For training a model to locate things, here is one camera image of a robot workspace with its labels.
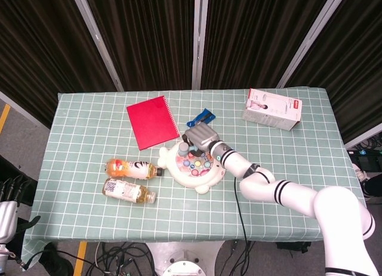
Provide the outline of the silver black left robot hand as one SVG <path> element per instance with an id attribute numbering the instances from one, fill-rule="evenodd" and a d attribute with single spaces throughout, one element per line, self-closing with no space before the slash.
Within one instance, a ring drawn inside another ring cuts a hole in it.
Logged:
<path id="1" fill-rule="evenodd" d="M 1 244 L 9 243 L 16 234 L 35 226 L 41 218 L 35 216 L 30 222 L 17 224 L 18 208 L 29 184 L 30 180 L 23 180 L 22 175 L 1 183 Z"/>

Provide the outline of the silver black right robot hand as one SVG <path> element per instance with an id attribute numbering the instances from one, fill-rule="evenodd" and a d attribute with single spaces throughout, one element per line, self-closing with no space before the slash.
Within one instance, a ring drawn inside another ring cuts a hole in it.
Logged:
<path id="1" fill-rule="evenodd" d="M 220 137 L 209 125 L 202 122 L 187 129 L 182 135 L 182 139 L 189 146 L 193 146 L 192 155 L 200 157 L 203 153 L 210 152 Z"/>

